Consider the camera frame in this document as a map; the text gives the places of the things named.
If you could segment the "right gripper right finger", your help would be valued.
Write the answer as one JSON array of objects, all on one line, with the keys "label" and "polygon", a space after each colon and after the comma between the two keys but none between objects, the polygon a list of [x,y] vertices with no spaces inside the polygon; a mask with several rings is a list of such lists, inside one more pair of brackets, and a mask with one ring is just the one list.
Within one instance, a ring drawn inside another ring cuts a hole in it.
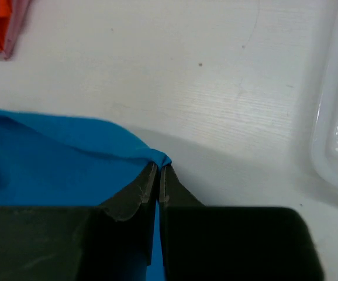
[{"label": "right gripper right finger", "polygon": [[158,203],[160,208],[160,238],[165,266],[179,256],[184,234],[193,226],[192,211],[204,207],[179,180],[171,165],[160,174]]}]

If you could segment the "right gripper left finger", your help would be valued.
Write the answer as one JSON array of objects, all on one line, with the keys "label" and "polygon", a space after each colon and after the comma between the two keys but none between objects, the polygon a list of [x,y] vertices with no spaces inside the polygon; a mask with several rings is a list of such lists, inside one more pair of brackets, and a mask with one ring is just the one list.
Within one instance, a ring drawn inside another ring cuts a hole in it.
[{"label": "right gripper left finger", "polygon": [[128,230],[151,264],[157,200],[157,165],[149,163],[126,187],[99,206],[118,224],[133,224]]}]

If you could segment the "blue t shirt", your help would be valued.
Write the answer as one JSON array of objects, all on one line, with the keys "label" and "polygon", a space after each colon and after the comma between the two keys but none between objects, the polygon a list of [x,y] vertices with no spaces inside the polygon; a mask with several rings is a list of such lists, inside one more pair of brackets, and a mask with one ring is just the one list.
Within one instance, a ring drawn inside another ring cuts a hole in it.
[{"label": "blue t shirt", "polygon": [[99,206],[149,163],[171,159],[117,124],[0,110],[0,280],[164,280],[157,204],[150,265]]}]

